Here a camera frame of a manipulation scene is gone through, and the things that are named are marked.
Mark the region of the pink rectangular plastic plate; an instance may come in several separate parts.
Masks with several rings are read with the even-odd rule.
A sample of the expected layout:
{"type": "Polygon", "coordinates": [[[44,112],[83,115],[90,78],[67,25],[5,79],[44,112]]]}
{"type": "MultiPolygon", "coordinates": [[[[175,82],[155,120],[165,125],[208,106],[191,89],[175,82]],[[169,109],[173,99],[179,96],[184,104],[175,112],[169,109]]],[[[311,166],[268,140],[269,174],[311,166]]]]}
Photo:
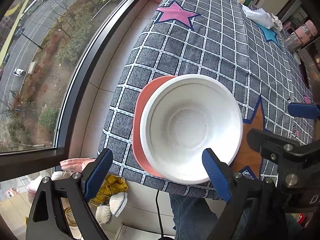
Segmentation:
{"type": "Polygon", "coordinates": [[[152,176],[163,178],[163,176],[158,173],[149,163],[147,157],[143,151],[143,144],[140,138],[140,132],[145,130],[148,113],[149,113],[149,104],[148,100],[152,97],[153,93],[164,83],[175,78],[173,75],[161,76],[151,82],[149,82],[140,92],[134,112],[133,119],[133,128],[132,128],[132,150],[133,155],[140,165],[140,167],[152,176]]]}

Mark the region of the white paper bowl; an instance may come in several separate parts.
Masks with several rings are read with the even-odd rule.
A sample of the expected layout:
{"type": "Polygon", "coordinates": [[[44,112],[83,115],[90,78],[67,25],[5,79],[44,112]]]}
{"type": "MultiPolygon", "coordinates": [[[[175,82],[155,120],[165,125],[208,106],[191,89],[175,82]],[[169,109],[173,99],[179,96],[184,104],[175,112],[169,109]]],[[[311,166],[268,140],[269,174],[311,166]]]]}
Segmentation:
{"type": "Polygon", "coordinates": [[[241,145],[242,114],[233,94],[219,81],[201,74],[177,76],[148,100],[143,151],[165,179],[195,185],[209,180],[202,152],[211,148],[227,165],[241,145]]]}

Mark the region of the yellow cloth on floor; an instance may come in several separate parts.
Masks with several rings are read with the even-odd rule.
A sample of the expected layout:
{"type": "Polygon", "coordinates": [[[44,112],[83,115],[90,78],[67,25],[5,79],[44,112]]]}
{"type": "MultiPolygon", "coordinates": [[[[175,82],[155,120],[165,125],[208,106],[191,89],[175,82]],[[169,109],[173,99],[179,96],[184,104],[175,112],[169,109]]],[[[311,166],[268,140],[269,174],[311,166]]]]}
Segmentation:
{"type": "Polygon", "coordinates": [[[128,186],[124,178],[108,174],[98,190],[97,195],[91,199],[91,202],[94,204],[103,204],[113,195],[120,192],[126,192],[127,189],[128,186]]]}

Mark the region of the white slipper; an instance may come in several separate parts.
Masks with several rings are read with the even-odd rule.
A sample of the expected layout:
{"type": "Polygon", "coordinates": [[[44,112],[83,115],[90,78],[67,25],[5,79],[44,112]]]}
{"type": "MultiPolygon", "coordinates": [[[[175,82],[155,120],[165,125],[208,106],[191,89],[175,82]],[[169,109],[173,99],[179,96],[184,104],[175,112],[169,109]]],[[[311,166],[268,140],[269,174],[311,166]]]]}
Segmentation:
{"type": "Polygon", "coordinates": [[[127,204],[127,192],[119,192],[110,197],[109,206],[112,215],[119,217],[127,204]]]}

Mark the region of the person's jeans leg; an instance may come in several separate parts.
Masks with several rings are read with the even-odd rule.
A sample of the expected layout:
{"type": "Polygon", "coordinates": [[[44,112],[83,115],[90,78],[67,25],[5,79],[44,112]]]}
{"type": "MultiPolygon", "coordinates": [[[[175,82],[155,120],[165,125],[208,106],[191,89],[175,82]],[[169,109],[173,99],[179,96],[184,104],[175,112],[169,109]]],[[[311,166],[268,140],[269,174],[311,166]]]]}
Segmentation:
{"type": "Polygon", "coordinates": [[[207,239],[218,222],[204,198],[170,194],[175,239],[207,239]]]}

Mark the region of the pink plastic stool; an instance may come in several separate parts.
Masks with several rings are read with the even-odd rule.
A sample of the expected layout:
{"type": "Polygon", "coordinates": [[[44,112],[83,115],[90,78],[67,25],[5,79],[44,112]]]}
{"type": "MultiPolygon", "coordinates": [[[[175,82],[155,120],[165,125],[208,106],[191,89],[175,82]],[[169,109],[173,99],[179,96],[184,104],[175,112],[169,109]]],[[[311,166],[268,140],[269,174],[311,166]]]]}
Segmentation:
{"type": "Polygon", "coordinates": [[[283,29],[284,29],[285,31],[293,30],[293,27],[292,27],[291,22],[290,22],[290,21],[285,21],[285,22],[283,23],[283,29]]]}

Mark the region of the crumpled white tissue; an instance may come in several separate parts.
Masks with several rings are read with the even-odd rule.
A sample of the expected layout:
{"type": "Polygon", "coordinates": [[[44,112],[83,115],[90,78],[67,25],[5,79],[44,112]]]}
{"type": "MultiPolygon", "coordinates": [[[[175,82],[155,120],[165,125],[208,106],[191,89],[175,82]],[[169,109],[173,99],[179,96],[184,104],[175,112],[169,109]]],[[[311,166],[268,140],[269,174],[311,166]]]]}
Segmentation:
{"type": "Polygon", "coordinates": [[[278,31],[283,30],[283,24],[281,20],[274,14],[271,14],[272,22],[273,22],[273,27],[276,28],[278,31]]]}

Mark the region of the white crumpled cloth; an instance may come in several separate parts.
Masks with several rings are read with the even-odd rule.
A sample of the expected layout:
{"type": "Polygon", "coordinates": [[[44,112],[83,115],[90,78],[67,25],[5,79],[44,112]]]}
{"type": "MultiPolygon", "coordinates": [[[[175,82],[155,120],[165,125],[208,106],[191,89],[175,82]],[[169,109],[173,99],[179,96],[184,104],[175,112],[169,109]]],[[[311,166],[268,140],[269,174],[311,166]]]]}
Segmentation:
{"type": "Polygon", "coordinates": [[[242,5],[242,11],[249,20],[252,20],[266,29],[271,29],[274,25],[270,14],[262,8],[251,10],[249,7],[242,5]]]}

